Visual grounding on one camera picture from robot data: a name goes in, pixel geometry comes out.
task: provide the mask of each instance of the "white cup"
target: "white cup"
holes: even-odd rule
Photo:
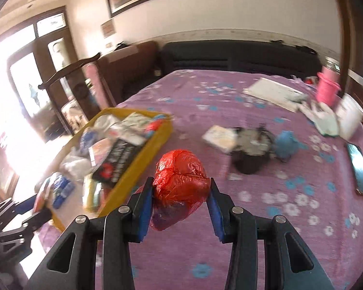
[[[363,120],[363,108],[349,94],[344,94],[336,109],[340,137],[349,140]]]

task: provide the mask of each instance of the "purple tablecloth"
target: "purple tablecloth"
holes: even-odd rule
[[[225,71],[175,71],[141,90],[119,107],[162,111],[173,115],[174,132],[142,177],[154,174],[162,154],[185,148],[203,162],[221,192],[253,215],[285,215],[296,227],[331,278],[336,289],[349,289],[363,271],[363,196],[341,138],[321,136],[300,113],[244,95],[243,88],[264,75]],[[279,76],[264,76],[312,94],[305,84]],[[242,175],[230,157],[205,144],[201,136],[214,124],[295,133],[300,150],[288,163],[272,159],[256,175]],[[363,151],[363,127],[352,143]],[[43,228],[45,247],[57,234]],[[263,244],[258,244],[258,288],[264,285]],[[162,232],[149,229],[130,254],[137,290],[223,289],[231,245],[214,235],[203,204],[186,220]],[[100,285],[100,274],[97,284]]]

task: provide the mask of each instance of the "phone screen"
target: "phone screen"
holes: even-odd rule
[[[347,143],[347,150],[356,178],[356,190],[363,194],[363,155],[356,145]]]

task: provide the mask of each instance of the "metal bolt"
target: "metal bolt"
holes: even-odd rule
[[[120,212],[121,214],[126,214],[129,212],[129,210],[130,208],[127,205],[123,205],[118,208],[118,212]]]
[[[277,221],[279,224],[284,224],[284,223],[287,221],[287,219],[286,219],[284,216],[282,216],[282,215],[278,215],[278,216],[276,217],[276,221]]]
[[[241,206],[234,206],[232,209],[234,214],[242,214],[243,213],[243,208]]]
[[[76,218],[77,224],[83,224],[85,221],[86,221],[86,216],[84,216],[84,215],[80,215]]]

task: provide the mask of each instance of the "black leather couch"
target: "black leather couch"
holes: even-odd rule
[[[169,42],[160,51],[163,74],[178,69],[213,69],[291,75],[304,79],[321,71],[317,53],[280,41],[202,40]]]

